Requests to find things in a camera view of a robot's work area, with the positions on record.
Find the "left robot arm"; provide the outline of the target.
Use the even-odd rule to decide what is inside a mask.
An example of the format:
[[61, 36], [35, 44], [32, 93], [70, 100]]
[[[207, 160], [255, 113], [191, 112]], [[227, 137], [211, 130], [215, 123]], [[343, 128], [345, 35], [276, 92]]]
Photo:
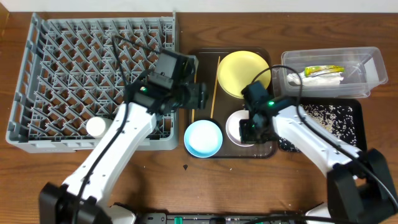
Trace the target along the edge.
[[61, 186], [47, 183], [41, 190], [41, 223], [135, 223], [132, 211], [108, 205], [121, 172], [153, 132], [158, 114], [178, 108], [203, 109], [208, 99], [204, 83], [164, 88], [135, 81], [126, 86], [125, 93], [126, 102], [84, 163]]

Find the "clear plastic bin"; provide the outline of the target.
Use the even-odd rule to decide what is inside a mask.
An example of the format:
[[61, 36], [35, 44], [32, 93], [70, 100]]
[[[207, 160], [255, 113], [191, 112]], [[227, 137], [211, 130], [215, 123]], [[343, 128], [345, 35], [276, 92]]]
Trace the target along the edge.
[[307, 67], [336, 65], [345, 70], [340, 79], [331, 84], [305, 84], [304, 97], [365, 98], [373, 88], [388, 82], [383, 57], [377, 47], [348, 47], [286, 51], [281, 55], [282, 65], [301, 75]]

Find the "wooden chopstick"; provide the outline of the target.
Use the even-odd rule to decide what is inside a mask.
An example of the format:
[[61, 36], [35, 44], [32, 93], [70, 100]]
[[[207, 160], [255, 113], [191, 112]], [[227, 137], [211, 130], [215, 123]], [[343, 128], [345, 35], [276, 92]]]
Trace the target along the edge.
[[213, 97], [212, 97], [212, 102], [211, 102], [211, 112], [210, 112], [210, 118], [211, 118], [211, 119], [213, 119], [214, 109], [215, 109], [216, 92], [217, 92], [217, 87], [218, 87], [218, 68], [219, 68], [219, 65], [220, 65], [220, 60], [221, 60], [221, 57], [218, 56], [218, 63], [217, 63], [217, 67], [216, 67], [215, 83], [214, 83], [214, 89], [213, 89]]
[[[194, 75], [194, 83], [197, 82], [197, 73]], [[192, 109], [192, 117], [191, 117], [191, 123], [195, 122], [195, 109]]]

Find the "white napkin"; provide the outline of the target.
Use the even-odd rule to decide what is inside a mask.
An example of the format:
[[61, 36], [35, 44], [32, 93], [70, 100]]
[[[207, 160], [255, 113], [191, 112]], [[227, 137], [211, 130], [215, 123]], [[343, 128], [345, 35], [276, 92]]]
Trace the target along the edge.
[[339, 85], [343, 81], [341, 73], [327, 73], [315, 77], [306, 77], [304, 73], [290, 73], [287, 75], [287, 81], [294, 83], [295, 85], [304, 86], [328, 86], [328, 85]]

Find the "black waste tray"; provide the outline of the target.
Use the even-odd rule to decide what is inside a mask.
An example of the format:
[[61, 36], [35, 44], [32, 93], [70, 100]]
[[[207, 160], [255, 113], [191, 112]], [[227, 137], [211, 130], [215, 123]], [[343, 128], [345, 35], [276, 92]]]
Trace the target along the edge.
[[358, 138], [358, 145], [356, 146], [362, 151], [367, 150], [365, 128], [363, 123], [363, 113], [361, 104], [355, 99], [344, 98], [308, 98], [300, 99], [300, 105], [333, 105], [333, 106], [350, 106], [354, 113], [354, 126], [356, 136]]

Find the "light blue bowl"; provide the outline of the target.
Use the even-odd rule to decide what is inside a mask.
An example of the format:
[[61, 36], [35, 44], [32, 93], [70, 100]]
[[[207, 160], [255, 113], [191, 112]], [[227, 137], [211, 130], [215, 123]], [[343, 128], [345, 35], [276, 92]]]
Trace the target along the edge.
[[188, 126], [183, 137], [186, 150], [194, 157], [214, 156], [223, 143], [221, 129], [212, 121], [199, 120]]

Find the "pile of rice grains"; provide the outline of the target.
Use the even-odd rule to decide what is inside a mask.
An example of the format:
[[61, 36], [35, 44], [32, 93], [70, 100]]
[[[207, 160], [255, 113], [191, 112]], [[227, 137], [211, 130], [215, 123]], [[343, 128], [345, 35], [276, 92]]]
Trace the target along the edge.
[[338, 139], [357, 146], [353, 108], [333, 105], [302, 105], [304, 111]]

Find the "yellow round plate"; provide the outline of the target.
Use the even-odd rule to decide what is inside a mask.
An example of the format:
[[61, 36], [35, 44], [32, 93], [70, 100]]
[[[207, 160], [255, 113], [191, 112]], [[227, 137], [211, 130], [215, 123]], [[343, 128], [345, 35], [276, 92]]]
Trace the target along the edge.
[[259, 54], [236, 51], [221, 60], [217, 69], [218, 83], [227, 94], [243, 99], [241, 91], [267, 68], [268, 63]]

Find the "dark brown serving tray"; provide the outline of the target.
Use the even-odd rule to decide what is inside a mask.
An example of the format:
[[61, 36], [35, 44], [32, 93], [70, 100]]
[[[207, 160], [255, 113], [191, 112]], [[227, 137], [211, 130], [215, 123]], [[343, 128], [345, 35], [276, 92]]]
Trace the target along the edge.
[[[223, 134], [221, 149], [214, 156], [211, 156], [212, 159], [268, 159], [278, 150], [275, 141], [269, 141], [263, 145], [255, 144], [250, 147], [240, 147], [231, 142], [226, 134], [226, 121], [232, 113], [244, 108], [244, 101], [227, 94], [220, 86], [217, 87], [213, 119], [210, 118], [218, 56], [222, 60], [228, 54], [240, 50], [257, 53], [266, 62], [271, 62], [268, 52], [259, 47], [213, 47], [190, 51], [199, 61], [197, 82], [206, 84], [209, 95], [205, 109], [195, 111], [195, 121], [203, 119], [212, 121], [217, 124]], [[191, 117], [192, 112], [186, 119], [188, 125], [191, 124]]]

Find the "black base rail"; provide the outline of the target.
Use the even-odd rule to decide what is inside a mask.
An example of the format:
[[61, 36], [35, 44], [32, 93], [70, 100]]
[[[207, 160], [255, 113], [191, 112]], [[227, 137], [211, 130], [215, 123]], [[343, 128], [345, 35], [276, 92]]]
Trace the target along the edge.
[[166, 214], [138, 213], [137, 223], [140, 224], [243, 224], [251, 220], [265, 218], [259, 215], [215, 215], [215, 214]]

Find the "grey plastic dish rack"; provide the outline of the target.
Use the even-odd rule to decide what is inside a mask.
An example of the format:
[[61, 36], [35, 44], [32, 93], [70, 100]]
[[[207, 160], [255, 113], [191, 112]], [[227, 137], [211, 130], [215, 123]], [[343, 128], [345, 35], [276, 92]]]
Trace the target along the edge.
[[176, 15], [48, 19], [33, 14], [6, 141], [29, 153], [92, 149], [95, 116], [112, 119], [125, 81], [153, 69], [161, 49], [178, 49]]

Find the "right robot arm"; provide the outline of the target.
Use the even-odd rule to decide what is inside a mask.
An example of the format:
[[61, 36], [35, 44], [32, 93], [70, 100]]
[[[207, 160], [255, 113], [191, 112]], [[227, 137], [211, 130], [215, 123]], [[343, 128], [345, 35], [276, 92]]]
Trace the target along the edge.
[[307, 116], [298, 100], [274, 98], [260, 82], [241, 92], [249, 118], [239, 122], [241, 142], [262, 144], [284, 138], [326, 177], [327, 201], [303, 215], [281, 221], [304, 223], [380, 223], [397, 214], [397, 192], [386, 158], [362, 151]]

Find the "pale pink bowl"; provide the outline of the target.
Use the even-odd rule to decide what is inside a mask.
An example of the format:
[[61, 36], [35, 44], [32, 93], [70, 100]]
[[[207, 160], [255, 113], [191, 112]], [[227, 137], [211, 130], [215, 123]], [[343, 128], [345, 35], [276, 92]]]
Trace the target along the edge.
[[237, 146], [240, 147], [250, 147], [252, 144], [243, 144], [241, 142], [241, 136], [239, 132], [239, 122], [242, 119], [249, 118], [249, 111], [247, 110], [238, 110], [232, 113], [226, 121], [226, 134], [228, 138]]

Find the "green snack wrapper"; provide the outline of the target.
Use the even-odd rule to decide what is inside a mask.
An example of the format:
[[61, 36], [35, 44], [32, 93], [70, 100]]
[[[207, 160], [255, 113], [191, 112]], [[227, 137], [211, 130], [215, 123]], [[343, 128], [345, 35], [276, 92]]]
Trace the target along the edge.
[[340, 73], [344, 72], [344, 70], [345, 70], [344, 67], [338, 65], [317, 65], [317, 66], [305, 67], [304, 75], [306, 77], [315, 77], [329, 73]]

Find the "white cup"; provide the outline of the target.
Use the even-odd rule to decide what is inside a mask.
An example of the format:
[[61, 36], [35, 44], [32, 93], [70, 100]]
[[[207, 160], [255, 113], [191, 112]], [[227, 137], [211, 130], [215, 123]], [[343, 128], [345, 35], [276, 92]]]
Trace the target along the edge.
[[92, 117], [86, 124], [88, 134], [94, 138], [102, 138], [112, 124], [112, 120], [102, 117]]

